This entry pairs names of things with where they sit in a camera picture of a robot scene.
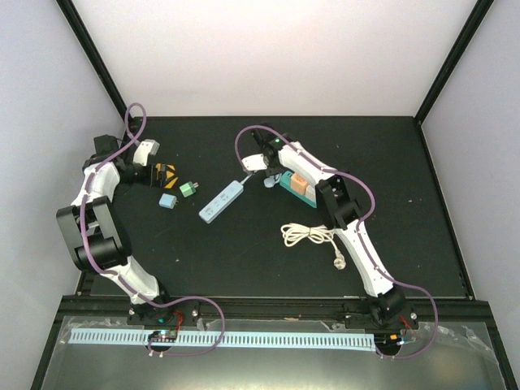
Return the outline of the light blue power strip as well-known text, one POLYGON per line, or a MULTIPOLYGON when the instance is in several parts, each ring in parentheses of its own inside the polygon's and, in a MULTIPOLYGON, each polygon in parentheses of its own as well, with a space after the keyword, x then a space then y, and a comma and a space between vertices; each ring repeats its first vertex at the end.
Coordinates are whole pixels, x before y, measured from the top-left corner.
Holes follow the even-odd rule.
POLYGON ((233 180, 219 194, 217 194, 198 215, 205 223, 213 222, 226 208, 228 208, 244 191, 244 185, 233 180))

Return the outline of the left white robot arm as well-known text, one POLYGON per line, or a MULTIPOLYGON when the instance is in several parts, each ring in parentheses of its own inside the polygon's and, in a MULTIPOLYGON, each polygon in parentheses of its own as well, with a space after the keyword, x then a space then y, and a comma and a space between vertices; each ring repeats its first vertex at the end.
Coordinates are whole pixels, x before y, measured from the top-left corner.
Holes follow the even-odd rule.
POLYGON ((112 281, 130 298, 130 314, 153 324, 166 324, 175 306, 163 284, 139 264, 123 224, 115 214, 113 198, 119 184, 142 184, 169 189, 177 181, 172 165, 148 163, 159 143, 144 140, 123 155, 107 161, 119 150, 115 136, 94 139, 96 153, 84 162, 84 181, 70 206, 57 211, 56 219, 71 259, 84 272, 112 281))

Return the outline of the teal power strip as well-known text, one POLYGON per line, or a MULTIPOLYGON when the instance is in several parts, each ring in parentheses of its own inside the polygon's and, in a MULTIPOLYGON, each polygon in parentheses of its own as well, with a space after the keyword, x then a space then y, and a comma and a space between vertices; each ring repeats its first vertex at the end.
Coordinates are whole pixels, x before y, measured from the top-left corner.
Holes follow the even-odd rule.
POLYGON ((301 176, 292 171, 286 171, 280 178, 279 184, 286 191, 302 200, 307 205, 316 208, 316 195, 314 186, 305 181, 301 176))

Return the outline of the yellow cube socket adapter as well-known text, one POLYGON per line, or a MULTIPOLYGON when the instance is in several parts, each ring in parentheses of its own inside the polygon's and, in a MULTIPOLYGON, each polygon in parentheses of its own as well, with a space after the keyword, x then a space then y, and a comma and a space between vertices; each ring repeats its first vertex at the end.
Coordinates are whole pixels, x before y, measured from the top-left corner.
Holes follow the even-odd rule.
POLYGON ((167 174, 163 174, 162 172, 157 172, 157 170, 156 170, 156 165, 155 165, 155 168, 154 168, 154 185, 155 185, 156 187, 158 187, 158 186, 157 186, 157 180, 158 180, 158 178, 160 178, 161 176, 176 176, 177 179, 178 179, 178 175, 176 174, 176 172, 175 172, 175 174, 171 174, 170 172, 168 172, 167 174))

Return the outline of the green cube plug adapter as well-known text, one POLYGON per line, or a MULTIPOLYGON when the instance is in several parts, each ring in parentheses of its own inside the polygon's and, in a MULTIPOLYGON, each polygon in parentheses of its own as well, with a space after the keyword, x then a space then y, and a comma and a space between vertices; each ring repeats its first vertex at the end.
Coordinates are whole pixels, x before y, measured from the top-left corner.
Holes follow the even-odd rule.
POLYGON ((184 198, 191 197, 198 189, 199 184, 189 181, 180 186, 180 192, 184 198))

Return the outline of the light blue plug adapter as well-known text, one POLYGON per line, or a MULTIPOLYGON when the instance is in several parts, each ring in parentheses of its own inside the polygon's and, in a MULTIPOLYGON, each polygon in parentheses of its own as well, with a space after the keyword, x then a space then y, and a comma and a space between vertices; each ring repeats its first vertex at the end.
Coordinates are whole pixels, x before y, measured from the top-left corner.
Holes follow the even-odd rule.
POLYGON ((159 206, 165 209, 172 210, 178 203, 177 196, 164 193, 159 199, 159 206))

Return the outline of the white usb charger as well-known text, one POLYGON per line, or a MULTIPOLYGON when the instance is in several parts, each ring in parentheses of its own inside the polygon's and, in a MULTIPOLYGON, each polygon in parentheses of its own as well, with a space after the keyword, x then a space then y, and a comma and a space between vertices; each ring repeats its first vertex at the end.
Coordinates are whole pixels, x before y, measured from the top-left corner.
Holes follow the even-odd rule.
POLYGON ((315 195, 315 188, 313 186, 308 186, 305 189, 305 197, 310 201, 315 203, 316 202, 316 195, 315 195))

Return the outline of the peach dragon cube adapter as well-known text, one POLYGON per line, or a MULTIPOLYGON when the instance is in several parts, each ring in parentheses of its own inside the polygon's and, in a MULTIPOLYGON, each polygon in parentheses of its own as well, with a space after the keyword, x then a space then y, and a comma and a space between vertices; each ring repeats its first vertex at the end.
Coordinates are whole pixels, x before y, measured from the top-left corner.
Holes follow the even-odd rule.
POLYGON ((292 174, 290 179, 290 188, 292 191, 304 197, 308 186, 308 182, 302 176, 297 173, 292 174))

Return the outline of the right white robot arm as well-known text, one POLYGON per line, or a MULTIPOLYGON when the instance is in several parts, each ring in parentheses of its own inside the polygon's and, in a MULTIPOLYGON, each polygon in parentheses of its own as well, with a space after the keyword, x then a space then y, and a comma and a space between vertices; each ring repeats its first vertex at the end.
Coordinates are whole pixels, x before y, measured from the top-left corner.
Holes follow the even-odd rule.
POLYGON ((262 125, 250 132, 261 150, 264 171, 290 170, 314 188, 323 224, 342 242, 362 278, 371 322, 389 327, 398 319, 405 296, 371 243, 358 202, 349 195, 346 175, 318 160, 287 133, 280 135, 262 125))

